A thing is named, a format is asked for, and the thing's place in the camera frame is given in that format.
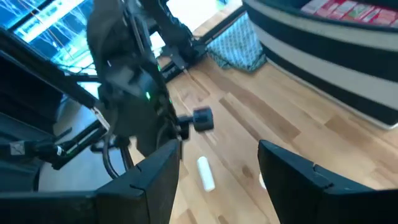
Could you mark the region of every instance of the blue patterned cloth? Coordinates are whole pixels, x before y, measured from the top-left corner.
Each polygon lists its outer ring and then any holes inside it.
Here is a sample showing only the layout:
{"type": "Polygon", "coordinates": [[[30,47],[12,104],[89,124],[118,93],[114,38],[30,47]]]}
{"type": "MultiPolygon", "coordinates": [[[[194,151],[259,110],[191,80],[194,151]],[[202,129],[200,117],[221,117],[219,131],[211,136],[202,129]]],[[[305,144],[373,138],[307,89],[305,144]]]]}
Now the blue patterned cloth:
{"type": "Polygon", "coordinates": [[[210,57],[223,69],[253,72],[267,61],[248,14],[207,45],[210,57]]]}

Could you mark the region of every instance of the white plastic object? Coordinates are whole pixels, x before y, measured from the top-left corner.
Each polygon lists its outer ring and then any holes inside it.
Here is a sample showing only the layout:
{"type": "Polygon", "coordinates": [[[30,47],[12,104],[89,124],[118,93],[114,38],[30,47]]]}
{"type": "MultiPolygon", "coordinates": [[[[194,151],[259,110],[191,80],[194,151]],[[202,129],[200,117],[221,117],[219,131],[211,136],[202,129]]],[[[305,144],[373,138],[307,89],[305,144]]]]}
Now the white plastic object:
{"type": "Polygon", "coordinates": [[[214,184],[213,174],[211,174],[211,169],[207,158],[202,156],[198,159],[197,164],[201,182],[203,183],[203,188],[206,192],[211,192],[216,188],[216,186],[214,184]]]}
{"type": "Polygon", "coordinates": [[[264,183],[264,179],[262,178],[261,173],[260,173],[260,176],[259,176],[259,182],[260,182],[260,184],[261,184],[261,187],[262,187],[263,189],[266,189],[266,190],[267,190],[266,184],[264,183]]]}

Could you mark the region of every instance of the red package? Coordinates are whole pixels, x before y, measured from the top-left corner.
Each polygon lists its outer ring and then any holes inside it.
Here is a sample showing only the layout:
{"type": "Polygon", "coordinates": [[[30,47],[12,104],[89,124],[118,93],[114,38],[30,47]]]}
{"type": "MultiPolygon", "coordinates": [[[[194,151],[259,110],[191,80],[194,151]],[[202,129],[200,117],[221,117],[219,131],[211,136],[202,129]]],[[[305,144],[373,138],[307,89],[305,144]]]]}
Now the red package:
{"type": "Polygon", "coordinates": [[[350,0],[312,0],[302,11],[330,19],[398,28],[398,12],[350,0]]]}

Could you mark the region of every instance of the curved counter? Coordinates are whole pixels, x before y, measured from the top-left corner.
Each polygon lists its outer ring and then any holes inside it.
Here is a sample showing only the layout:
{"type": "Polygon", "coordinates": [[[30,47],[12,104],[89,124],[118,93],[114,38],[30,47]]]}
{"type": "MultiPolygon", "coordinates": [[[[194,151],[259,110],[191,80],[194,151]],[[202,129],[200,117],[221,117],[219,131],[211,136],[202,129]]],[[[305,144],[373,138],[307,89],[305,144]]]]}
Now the curved counter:
{"type": "Polygon", "coordinates": [[[244,0],[270,63],[384,129],[398,126],[398,29],[313,16],[306,3],[244,0]]]}

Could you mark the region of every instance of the black knob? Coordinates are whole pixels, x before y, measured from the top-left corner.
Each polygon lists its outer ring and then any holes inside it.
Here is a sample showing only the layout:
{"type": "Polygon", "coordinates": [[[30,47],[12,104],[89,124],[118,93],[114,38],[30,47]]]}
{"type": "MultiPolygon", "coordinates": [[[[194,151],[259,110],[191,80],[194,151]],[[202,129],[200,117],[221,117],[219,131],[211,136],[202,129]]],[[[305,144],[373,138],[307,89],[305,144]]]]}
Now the black knob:
{"type": "Polygon", "coordinates": [[[209,107],[193,111],[193,127],[199,133],[214,129],[213,113],[209,107]]]}

